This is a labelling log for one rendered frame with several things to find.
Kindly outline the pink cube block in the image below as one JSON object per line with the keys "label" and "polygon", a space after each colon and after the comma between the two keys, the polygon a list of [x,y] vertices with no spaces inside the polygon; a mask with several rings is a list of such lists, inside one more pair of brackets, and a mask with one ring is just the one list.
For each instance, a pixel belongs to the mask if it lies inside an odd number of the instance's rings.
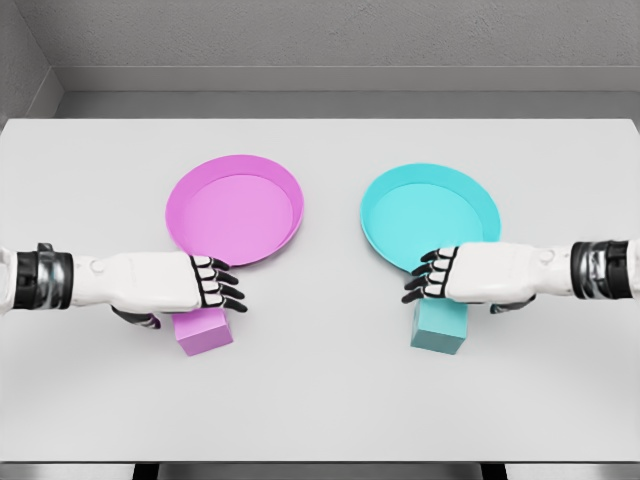
{"label": "pink cube block", "polygon": [[226,314],[221,308],[202,308],[172,315],[177,342],[188,356],[233,342]]}

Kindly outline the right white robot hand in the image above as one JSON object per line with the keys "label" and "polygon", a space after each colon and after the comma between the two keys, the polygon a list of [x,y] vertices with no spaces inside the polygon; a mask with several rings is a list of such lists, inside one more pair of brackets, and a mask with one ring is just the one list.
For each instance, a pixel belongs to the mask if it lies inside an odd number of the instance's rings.
{"label": "right white robot hand", "polygon": [[517,310],[537,296],[531,246],[465,243],[424,254],[404,286],[404,304],[423,298],[489,304],[492,313]]}

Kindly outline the pink round plate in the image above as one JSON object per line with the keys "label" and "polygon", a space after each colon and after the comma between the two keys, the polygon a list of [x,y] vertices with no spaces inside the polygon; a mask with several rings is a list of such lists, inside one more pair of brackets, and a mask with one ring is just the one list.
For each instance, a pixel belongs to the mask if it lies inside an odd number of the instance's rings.
{"label": "pink round plate", "polygon": [[165,222],[184,252],[243,266],[283,248],[303,213],[301,186],[285,167],[264,157],[229,155],[195,167],[177,182]]}

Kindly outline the cyan round plate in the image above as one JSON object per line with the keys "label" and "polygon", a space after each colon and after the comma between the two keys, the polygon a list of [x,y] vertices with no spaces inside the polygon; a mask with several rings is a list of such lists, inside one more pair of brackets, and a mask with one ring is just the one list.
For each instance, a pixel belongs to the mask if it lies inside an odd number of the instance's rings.
{"label": "cyan round plate", "polygon": [[464,173],[437,164],[392,168],[367,188],[363,233],[395,267],[411,272],[427,252],[466,242],[496,242],[501,217],[491,195]]}

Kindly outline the cyan cube block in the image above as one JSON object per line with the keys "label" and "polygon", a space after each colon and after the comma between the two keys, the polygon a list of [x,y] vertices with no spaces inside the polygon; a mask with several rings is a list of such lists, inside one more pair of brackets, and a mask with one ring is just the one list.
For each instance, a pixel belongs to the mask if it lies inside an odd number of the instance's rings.
{"label": "cyan cube block", "polygon": [[455,355],[467,337],[468,306],[449,299],[421,299],[414,309],[410,345]]}

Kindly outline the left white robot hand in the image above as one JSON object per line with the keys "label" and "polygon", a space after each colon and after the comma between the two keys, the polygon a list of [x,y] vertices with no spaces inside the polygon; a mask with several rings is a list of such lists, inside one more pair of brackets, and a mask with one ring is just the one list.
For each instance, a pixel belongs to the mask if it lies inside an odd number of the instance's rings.
{"label": "left white robot hand", "polygon": [[107,268],[108,304],[125,321],[159,329],[160,314],[223,308],[245,313],[245,295],[225,262],[184,252],[120,254]]}

